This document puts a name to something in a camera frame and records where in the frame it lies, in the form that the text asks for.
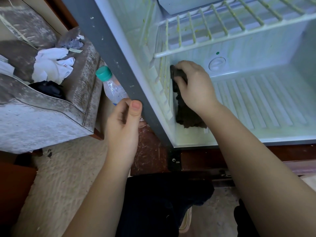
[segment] refrigerator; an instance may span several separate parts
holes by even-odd
[[[316,143],[316,0],[62,1],[165,146],[217,146],[176,123],[169,67],[181,60],[264,144]]]

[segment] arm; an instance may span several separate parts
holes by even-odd
[[[316,236],[316,192],[288,169],[215,96],[204,69],[182,61],[181,96],[207,124],[261,237]]]
[[[141,112],[140,101],[123,99],[109,116],[105,163],[63,237],[115,236],[127,176],[137,151]]]

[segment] wire shelf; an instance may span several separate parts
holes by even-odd
[[[316,0],[223,0],[161,22],[154,58],[312,19]]]

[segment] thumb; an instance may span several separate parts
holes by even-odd
[[[128,115],[126,119],[126,127],[131,129],[138,129],[140,116],[142,114],[143,105],[139,100],[132,100],[128,108]]]
[[[184,79],[181,76],[175,76],[173,79],[178,84],[181,95],[184,96],[186,94],[188,85],[185,83]]]

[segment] sofa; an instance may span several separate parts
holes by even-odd
[[[14,75],[30,83],[38,50],[61,47],[78,35],[79,27],[59,39],[48,23],[19,0],[0,0],[0,15],[17,40],[0,42],[0,54],[15,67]],[[45,95],[12,76],[0,74],[0,150],[21,154],[86,135],[95,135],[102,91],[96,78],[105,65],[89,39],[74,57],[72,73],[61,83],[65,100]]]

